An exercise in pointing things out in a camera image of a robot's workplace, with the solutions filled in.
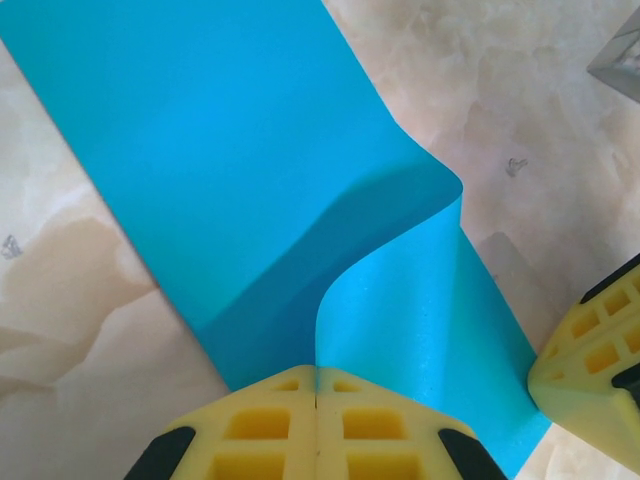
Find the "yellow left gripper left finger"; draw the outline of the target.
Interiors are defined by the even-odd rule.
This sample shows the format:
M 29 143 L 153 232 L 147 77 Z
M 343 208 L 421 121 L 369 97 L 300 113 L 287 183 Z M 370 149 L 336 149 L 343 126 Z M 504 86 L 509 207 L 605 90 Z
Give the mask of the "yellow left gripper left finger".
M 172 421 L 127 479 L 313 479 L 316 368 L 297 366 Z

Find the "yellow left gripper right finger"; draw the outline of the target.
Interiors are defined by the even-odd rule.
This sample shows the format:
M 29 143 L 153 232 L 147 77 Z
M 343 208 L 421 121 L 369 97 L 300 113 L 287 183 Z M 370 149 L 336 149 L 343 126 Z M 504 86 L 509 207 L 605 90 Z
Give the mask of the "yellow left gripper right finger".
M 318 479 L 498 479 L 463 422 L 336 368 L 316 370 Z

